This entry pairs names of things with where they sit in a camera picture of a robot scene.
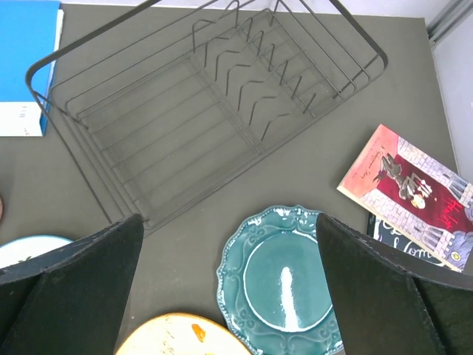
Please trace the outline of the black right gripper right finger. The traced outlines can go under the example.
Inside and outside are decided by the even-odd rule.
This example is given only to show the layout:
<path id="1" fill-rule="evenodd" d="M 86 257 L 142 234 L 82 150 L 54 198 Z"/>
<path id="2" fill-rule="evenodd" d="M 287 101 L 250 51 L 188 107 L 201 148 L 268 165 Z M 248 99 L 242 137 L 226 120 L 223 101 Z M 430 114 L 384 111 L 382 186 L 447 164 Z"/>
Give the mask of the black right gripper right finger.
<path id="1" fill-rule="evenodd" d="M 321 213 L 316 234 L 346 354 L 471 354 L 472 277 Z"/>

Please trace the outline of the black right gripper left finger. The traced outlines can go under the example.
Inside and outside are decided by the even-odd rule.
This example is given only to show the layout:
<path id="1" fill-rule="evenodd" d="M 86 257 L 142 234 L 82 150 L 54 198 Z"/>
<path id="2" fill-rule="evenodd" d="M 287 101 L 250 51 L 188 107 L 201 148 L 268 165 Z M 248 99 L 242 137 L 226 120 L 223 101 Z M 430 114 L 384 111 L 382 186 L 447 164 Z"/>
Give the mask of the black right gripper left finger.
<path id="1" fill-rule="evenodd" d="M 1 269 L 2 354 L 113 354 L 143 244 L 140 214 Z"/>

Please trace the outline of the white watermelon plate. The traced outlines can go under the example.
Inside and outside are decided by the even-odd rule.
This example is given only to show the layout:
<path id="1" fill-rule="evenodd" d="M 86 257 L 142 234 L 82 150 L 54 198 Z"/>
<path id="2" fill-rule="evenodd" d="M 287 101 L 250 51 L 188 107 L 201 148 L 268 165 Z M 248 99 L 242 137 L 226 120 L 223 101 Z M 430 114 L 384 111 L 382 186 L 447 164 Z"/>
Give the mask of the white watermelon plate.
<path id="1" fill-rule="evenodd" d="M 12 240 L 0 248 L 1 268 L 24 262 L 71 242 L 67 238 L 53 235 L 33 235 Z"/>

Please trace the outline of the peach bird plate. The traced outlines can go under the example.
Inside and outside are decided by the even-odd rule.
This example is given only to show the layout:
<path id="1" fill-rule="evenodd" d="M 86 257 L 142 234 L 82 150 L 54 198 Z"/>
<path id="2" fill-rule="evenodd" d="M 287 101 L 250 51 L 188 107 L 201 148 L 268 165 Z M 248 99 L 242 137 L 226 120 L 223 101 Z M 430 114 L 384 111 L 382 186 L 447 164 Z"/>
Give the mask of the peach bird plate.
<path id="1" fill-rule="evenodd" d="M 227 328 L 205 317 L 167 313 L 138 327 L 117 354 L 250 354 Z"/>

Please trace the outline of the teal embossed plate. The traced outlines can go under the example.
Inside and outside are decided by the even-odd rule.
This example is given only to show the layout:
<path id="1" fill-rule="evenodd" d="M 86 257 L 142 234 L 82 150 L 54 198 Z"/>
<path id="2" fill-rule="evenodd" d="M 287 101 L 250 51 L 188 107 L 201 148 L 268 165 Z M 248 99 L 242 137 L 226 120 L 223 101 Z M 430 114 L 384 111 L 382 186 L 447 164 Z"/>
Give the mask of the teal embossed plate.
<path id="1" fill-rule="evenodd" d="M 344 349 L 319 251 L 318 217 L 302 206 L 271 206 L 246 218 L 222 250 L 217 305 L 252 354 Z"/>

